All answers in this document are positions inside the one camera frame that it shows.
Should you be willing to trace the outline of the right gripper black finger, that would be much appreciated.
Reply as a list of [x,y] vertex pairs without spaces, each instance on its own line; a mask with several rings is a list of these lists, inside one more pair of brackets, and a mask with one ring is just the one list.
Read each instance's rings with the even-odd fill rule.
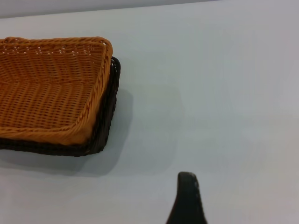
[[178,173],[177,195],[167,223],[207,224],[199,190],[199,182],[194,173]]

